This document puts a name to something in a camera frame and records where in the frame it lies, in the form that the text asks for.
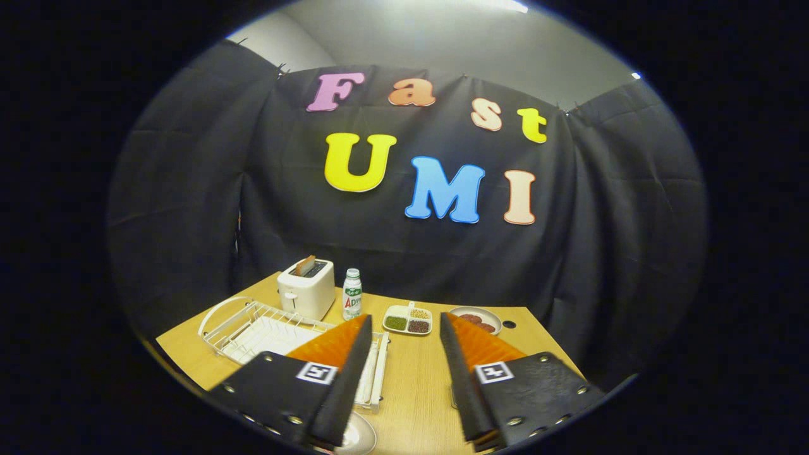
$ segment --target screw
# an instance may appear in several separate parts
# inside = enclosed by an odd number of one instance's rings
[[[528,437],[530,438],[531,436],[536,436],[536,435],[540,434],[541,432],[544,432],[544,431],[545,431],[545,430],[547,430],[547,429],[548,429],[548,427],[539,427],[539,428],[537,428],[536,430],[534,430],[534,432],[533,432],[533,433],[531,433],[530,435],[528,435]]]

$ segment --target foam letter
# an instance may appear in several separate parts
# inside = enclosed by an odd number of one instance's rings
[[[511,224],[532,224],[536,217],[531,213],[531,182],[534,174],[525,171],[506,171],[510,182],[511,200],[503,218]]]
[[[486,98],[475,98],[472,100],[472,123],[480,126],[484,130],[498,131],[503,127],[503,120],[498,114],[500,106]]]
[[[429,106],[435,102],[433,97],[433,84],[424,79],[404,79],[395,84],[397,89],[388,95],[388,101],[395,106]]]
[[[368,172],[362,176],[355,176],[349,172],[351,148],[359,142],[359,136],[351,133],[334,133],[326,137],[326,142],[328,153],[324,173],[328,184],[340,191],[362,193],[376,188],[385,177],[388,151],[396,143],[396,138],[387,134],[368,136],[368,142],[371,144],[371,162],[368,164]]]
[[[450,219],[457,223],[477,223],[477,190],[486,172],[465,164],[458,169],[452,183],[447,183],[447,175],[441,163],[429,156],[417,156],[411,160],[416,168],[416,188],[413,190],[413,203],[404,214],[410,218],[429,218],[432,215],[427,199],[433,199],[435,214],[442,219],[455,202]]]
[[[540,111],[533,108],[518,109],[517,114],[523,116],[523,134],[528,140],[539,144],[548,140],[548,136],[540,132],[540,125],[548,124],[545,117],[540,116]]]
[[[317,89],[315,100],[306,107],[309,112],[333,111],[337,108],[334,96],[344,100],[351,93],[351,83],[365,82],[363,73],[323,74],[320,76],[320,88]]]

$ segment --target green beans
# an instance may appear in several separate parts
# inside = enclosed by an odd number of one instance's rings
[[[407,319],[403,317],[388,316],[385,318],[385,325],[394,330],[404,330],[407,325]]]

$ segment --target peach letter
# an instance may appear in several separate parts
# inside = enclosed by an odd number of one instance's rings
[[[511,200],[503,218],[511,224],[533,224],[536,217],[531,213],[531,182],[534,174],[525,171],[506,171],[510,182]]]
[[[480,126],[484,130],[498,131],[503,127],[503,120],[498,114],[500,106],[486,98],[475,98],[472,100],[472,123]]]
[[[388,101],[395,106],[429,106],[435,102],[433,84],[424,79],[404,79],[395,84],[397,89],[388,95]]]

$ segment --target yellow letter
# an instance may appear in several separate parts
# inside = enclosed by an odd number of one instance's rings
[[[536,217],[531,213],[531,182],[534,174],[525,171],[506,171],[511,186],[511,200],[503,218],[511,224],[532,224]]]
[[[368,172],[355,176],[349,172],[349,158],[352,146],[359,142],[359,136],[351,133],[334,133],[326,137],[328,153],[326,155],[326,181],[340,191],[362,193],[376,188],[385,177],[388,167],[388,151],[396,143],[396,138],[387,134],[368,136],[371,144],[371,163]]]
[[[540,116],[540,111],[530,108],[530,109],[518,109],[517,114],[523,116],[523,134],[528,140],[537,142],[539,144],[548,140],[548,136],[545,136],[540,132],[540,125],[547,125],[548,121],[545,120],[545,117]]]
[[[480,126],[484,130],[498,131],[503,127],[503,120],[500,120],[500,106],[486,98],[475,98],[472,100],[472,123]]]
[[[394,90],[388,95],[388,101],[395,106],[429,106],[435,102],[433,84],[424,79],[404,79],[393,84]]]

